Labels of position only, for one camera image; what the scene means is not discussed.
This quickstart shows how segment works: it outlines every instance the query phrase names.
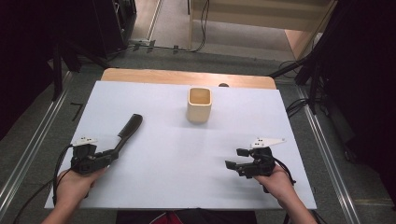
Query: table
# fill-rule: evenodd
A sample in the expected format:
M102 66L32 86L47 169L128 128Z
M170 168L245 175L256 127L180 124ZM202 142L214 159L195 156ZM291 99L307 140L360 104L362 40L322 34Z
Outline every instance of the table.
M201 19L205 3L206 0L191 0L190 47L192 23ZM298 60L326 27L336 3L336 0L210 0L207 20L285 29Z
M206 86L213 92L212 111L205 124L191 124L184 117L191 87L187 83ZM220 83L231 88L217 87ZM248 95L265 104L251 107L256 99L245 97ZM81 207L279 209L277 201L264 194L254 179L246 180L225 167L224 161L251 162L251 158L237 157L235 150L248 148L258 134L263 134L287 140L273 146L273 153L293 172L298 181L296 191L307 208L316 208L286 111L271 78L107 69L95 84L73 138L89 133L99 139L98 151L110 149L118 143L117 134L133 113L143 116L142 125ZM248 119L238 118L246 113ZM71 151L61 170L70 167L70 158ZM51 195L46 207L53 207Z

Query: cup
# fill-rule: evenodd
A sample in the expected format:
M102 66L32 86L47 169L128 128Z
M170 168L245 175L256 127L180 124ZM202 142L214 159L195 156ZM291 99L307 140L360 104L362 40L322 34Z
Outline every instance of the cup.
M212 92L207 88L190 88L187 104L187 119L194 123L205 123L212 108Z

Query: black handheld object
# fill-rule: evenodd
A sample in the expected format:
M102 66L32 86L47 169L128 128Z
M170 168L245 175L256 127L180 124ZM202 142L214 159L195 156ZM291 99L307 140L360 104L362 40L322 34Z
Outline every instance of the black handheld object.
M225 165L227 169L235 170L239 176L245 176L248 179L254 175L270 176L276 166L276 159L273 157L271 148L269 147L259 147L251 150L238 148L236 154L243 157L251 156L254 161L242 164L226 161ZM264 186L262 188L265 193L268 193L268 190Z
M73 158L71 169L79 174L85 175L107 167L119 158L119 153L128 139L136 132L143 121L143 117L133 114L128 123L119 133L120 141L114 149L95 153L96 146L88 144L73 147Z

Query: person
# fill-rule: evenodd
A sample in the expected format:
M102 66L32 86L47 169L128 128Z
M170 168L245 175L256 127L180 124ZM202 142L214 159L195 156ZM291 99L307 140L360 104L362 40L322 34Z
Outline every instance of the person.
M58 185L57 203L42 223L69 223L80 202L93 187L95 180L105 171L106 169L103 169L89 175L80 175L73 171L67 172ZM292 223L317 223L298 197L287 173L280 166L277 165L270 176L259 175L254 178L277 199L279 205L289 214Z

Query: gray carpet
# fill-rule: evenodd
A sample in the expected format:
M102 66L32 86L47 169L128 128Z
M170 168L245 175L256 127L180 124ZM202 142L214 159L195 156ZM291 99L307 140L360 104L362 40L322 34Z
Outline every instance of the gray carpet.
M149 68L256 76L268 75L280 65L280 62L276 61L215 54L181 52L173 54L172 51L164 49L155 49L151 53L146 53L144 49L126 51L110 63L120 68ZM70 143L81 115L79 114L78 119L72 121L78 109L70 104L85 104L94 82L101 78L102 73L103 70L97 65L85 64L80 73L73 74L70 90L62 108L35 155L35 160L1 221L2 223L11 223L30 195L51 179L59 153ZM282 78L276 82L276 85L281 92L286 107L292 101L298 99L298 94L296 87L285 77ZM0 142L0 162L2 166L0 181L2 185L10 176L39 121L43 118L50 104L51 95L52 87L49 87L36 99L34 104L14 125L10 133ZM357 205L357 209L362 223L394 223L396 215L395 212L390 210L389 204L373 205L370 203L371 201L362 203L367 202L362 201L362 199L383 199L381 202L387 202L386 199L389 196L373 171L362 164L352 164L344 159L342 145L331 123L322 114L318 116L323 123L324 132L337 160L337 165L343 172L352 198L361 202L361 205ZM347 223L304 111L302 110L292 117L290 124L314 191L318 213L327 223ZM21 223L39 223L44 219L49 213L48 210L43 208L48 194L48 190L43 190L31 202L21 217ZM281 223L284 216L283 211L257 211L259 223ZM115 218L116 211L114 210L81 209L77 211L72 223L114 223Z

